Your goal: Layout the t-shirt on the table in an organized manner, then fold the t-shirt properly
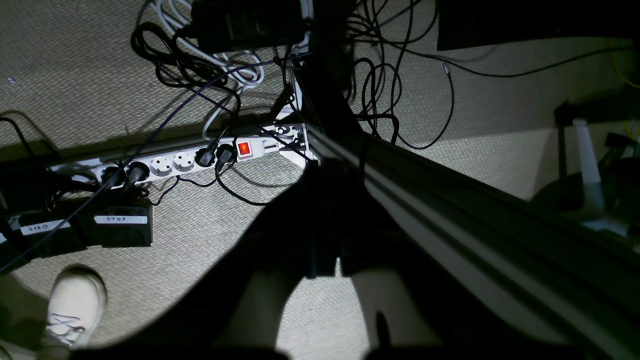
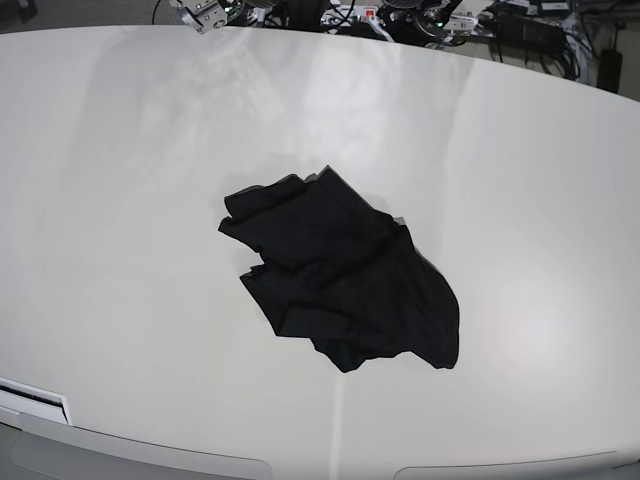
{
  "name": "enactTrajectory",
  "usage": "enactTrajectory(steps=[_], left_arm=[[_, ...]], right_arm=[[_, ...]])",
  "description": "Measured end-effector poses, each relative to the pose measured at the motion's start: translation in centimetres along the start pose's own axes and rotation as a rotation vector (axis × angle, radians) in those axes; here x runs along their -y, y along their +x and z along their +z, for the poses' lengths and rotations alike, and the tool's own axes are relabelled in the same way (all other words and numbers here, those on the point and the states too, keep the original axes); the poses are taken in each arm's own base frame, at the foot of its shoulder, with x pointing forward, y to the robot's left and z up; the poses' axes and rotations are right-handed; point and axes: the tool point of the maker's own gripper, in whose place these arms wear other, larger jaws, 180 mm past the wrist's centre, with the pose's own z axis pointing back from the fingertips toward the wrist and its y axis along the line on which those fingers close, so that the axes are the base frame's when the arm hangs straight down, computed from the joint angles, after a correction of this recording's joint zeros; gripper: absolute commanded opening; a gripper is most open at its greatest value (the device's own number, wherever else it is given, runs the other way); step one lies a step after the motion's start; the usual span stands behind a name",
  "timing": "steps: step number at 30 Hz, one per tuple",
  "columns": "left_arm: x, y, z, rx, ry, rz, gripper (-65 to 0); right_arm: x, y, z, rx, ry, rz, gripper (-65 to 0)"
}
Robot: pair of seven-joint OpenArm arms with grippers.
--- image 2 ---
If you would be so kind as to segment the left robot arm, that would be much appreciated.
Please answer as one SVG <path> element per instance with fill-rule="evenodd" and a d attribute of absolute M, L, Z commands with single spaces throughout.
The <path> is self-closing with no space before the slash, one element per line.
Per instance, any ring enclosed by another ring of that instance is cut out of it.
<path fill-rule="evenodd" d="M 458 47 L 491 36 L 496 1 L 383 1 L 376 19 L 392 41 L 418 47 Z"/>

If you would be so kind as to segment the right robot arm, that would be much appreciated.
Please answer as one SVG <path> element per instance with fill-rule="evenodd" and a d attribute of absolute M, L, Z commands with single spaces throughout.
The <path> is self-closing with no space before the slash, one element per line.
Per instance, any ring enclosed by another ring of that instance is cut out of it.
<path fill-rule="evenodd" d="M 200 34 L 226 26 L 244 10 L 243 0 L 169 0 L 182 23 Z"/>

